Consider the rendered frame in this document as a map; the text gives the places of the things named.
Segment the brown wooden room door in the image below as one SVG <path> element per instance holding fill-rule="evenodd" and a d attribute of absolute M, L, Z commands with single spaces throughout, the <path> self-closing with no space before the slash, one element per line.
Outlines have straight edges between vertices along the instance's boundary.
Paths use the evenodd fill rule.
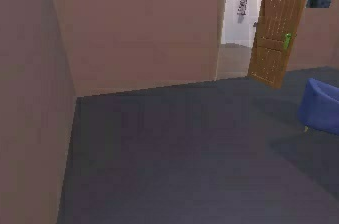
<path fill-rule="evenodd" d="M 272 88 L 280 88 L 297 36 L 305 0 L 261 0 L 248 76 Z M 287 50 L 285 34 L 291 33 Z"/>

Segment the dark window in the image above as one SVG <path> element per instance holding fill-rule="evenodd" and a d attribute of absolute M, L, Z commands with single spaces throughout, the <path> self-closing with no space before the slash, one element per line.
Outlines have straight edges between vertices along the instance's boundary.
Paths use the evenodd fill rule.
<path fill-rule="evenodd" d="M 332 0 L 307 0 L 306 8 L 329 8 Z"/>

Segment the grey wall fixture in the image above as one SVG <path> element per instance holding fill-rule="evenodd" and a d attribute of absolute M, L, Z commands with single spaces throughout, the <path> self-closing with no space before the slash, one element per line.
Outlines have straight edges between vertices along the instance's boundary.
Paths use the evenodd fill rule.
<path fill-rule="evenodd" d="M 237 9 L 238 22 L 242 23 L 246 15 L 247 0 L 239 0 L 239 5 Z"/>

